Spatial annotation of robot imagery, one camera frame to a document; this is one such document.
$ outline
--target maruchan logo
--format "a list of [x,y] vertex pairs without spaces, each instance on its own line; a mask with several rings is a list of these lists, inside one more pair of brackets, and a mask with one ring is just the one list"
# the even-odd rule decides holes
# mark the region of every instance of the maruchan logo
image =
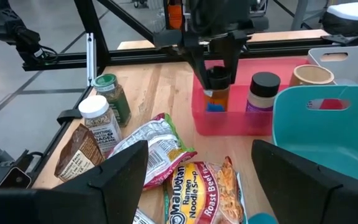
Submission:
[[169,219],[170,224],[185,224],[186,223],[186,216],[182,213],[177,213],[172,215]]
[[181,212],[181,191],[183,190],[183,179],[185,176],[185,168],[180,166],[177,168],[177,173],[173,179],[173,195],[172,206],[170,211],[170,224],[185,224],[186,216]]

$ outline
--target black jar lid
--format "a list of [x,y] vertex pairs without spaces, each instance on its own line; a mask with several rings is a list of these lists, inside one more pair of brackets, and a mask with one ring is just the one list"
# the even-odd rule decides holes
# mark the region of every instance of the black jar lid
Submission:
[[271,72],[258,72],[252,76],[250,91],[260,97],[273,97],[278,93],[280,77]]
[[214,66],[206,71],[212,90],[224,90],[231,84],[230,71],[223,66]]

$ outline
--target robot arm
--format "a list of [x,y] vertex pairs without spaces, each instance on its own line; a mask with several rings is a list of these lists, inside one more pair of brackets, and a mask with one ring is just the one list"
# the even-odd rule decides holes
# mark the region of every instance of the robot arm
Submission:
[[[155,34],[156,47],[177,45],[206,90],[233,84],[241,51],[249,34],[269,27],[267,0],[164,0],[166,30]],[[224,66],[206,68],[204,46],[222,55]]]
[[0,40],[15,45],[19,55],[28,65],[57,59],[56,51],[39,44],[39,33],[26,28],[7,0],[0,0]]

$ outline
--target jar label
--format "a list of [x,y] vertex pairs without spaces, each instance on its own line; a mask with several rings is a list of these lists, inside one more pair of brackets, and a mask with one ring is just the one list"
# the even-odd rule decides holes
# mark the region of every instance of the jar label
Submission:
[[206,96],[212,97],[213,92],[212,92],[212,90],[204,90],[204,94]]
[[114,84],[104,86],[104,87],[100,87],[100,86],[95,87],[96,91],[98,91],[98,92],[111,91],[111,90],[113,90],[115,88],[116,88],[116,86],[114,86]]
[[116,116],[118,124],[125,126],[131,117],[131,109],[129,108],[125,93],[122,92],[116,101],[110,102],[110,107]]
[[249,101],[247,101],[246,111],[250,111],[250,112],[268,112],[268,111],[273,111],[273,106],[270,106],[268,108],[260,108],[260,107],[252,105]]
[[223,107],[223,105],[220,105],[220,104],[214,104],[214,103],[208,102],[206,105],[206,111],[208,111],[208,112],[224,112],[224,107]]
[[115,116],[111,122],[102,126],[90,128],[102,154],[106,157],[112,149],[122,140],[121,130]]

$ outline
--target ramen noodle package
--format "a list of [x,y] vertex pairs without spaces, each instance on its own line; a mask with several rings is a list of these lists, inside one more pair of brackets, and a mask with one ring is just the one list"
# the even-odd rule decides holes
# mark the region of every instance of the ramen noodle package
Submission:
[[191,162],[178,166],[171,179],[167,224],[247,223],[239,175],[226,157],[222,166]]
[[145,215],[142,211],[137,209],[132,224],[155,224],[155,222],[147,217],[147,215]]
[[197,154],[193,148],[187,148],[179,138],[171,117],[166,113],[161,113],[123,139],[110,152],[109,158],[139,140],[147,140],[149,144],[149,161],[144,190],[162,184],[179,163]]

